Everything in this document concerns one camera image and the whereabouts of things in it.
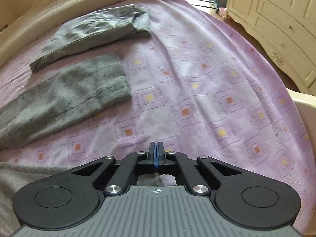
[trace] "bed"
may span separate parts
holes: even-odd
[[[128,4],[148,10],[150,38],[115,41],[31,72],[30,63],[60,25]],[[146,151],[150,141],[291,185],[302,200],[294,226],[315,233],[306,229],[316,202],[310,120],[316,98],[287,90],[263,56],[225,23],[184,0],[41,0],[0,33],[0,43],[0,107],[57,72],[107,53],[121,59],[132,94],[71,127],[1,151],[1,234],[18,227],[10,202],[23,185],[106,155],[122,159]]]

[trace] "crosshair symbol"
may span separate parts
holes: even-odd
[[[159,193],[159,192],[161,192],[162,190],[160,190],[159,188],[155,188],[155,189],[153,189],[152,190],[154,193]]]

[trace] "gray fabric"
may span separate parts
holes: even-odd
[[[61,57],[138,34],[149,36],[149,16],[134,4],[94,11],[63,24],[30,63],[37,72]]]
[[[14,195],[20,188],[70,168],[68,166],[38,167],[0,163],[0,236],[9,236],[20,227],[12,208]]]
[[[0,108],[0,150],[27,145],[130,97],[117,56],[70,66]]]

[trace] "pink bedsheet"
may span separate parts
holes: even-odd
[[[29,63],[57,30],[0,69],[0,106],[61,68],[114,52],[132,99],[21,149],[0,161],[80,165],[105,155],[122,159],[163,141],[165,150],[206,154],[288,183],[302,208],[304,231],[315,205],[315,163],[306,129],[285,86],[241,35],[184,0],[133,0],[148,8],[152,38],[130,39],[58,60],[36,74]]]

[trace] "wooden floor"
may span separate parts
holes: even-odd
[[[210,8],[205,8],[205,7],[201,7],[201,6],[195,6],[196,8],[198,8],[201,11],[204,11],[208,14],[213,15],[214,17],[218,18],[219,20],[223,20],[222,17],[220,17],[219,15],[216,14],[216,10],[214,9],[210,9]],[[256,48],[258,50],[258,52],[260,52],[263,57],[266,58],[266,60],[270,63],[270,65],[275,69],[275,71],[278,73],[278,75],[280,76],[280,78],[282,79],[284,85],[288,88],[291,89],[293,91],[299,92],[296,84],[294,83],[294,81],[287,75],[285,74],[281,69],[279,69],[274,62],[269,58],[269,56],[267,55],[267,53],[265,52],[265,50],[263,49],[263,47],[261,46],[261,44],[250,34],[248,34],[245,29],[242,27],[242,25],[240,25],[239,23],[233,21],[232,19],[229,20],[224,20],[224,22],[229,25],[231,28],[235,29],[239,34],[241,34],[249,43],[252,44],[252,46],[254,48]]]

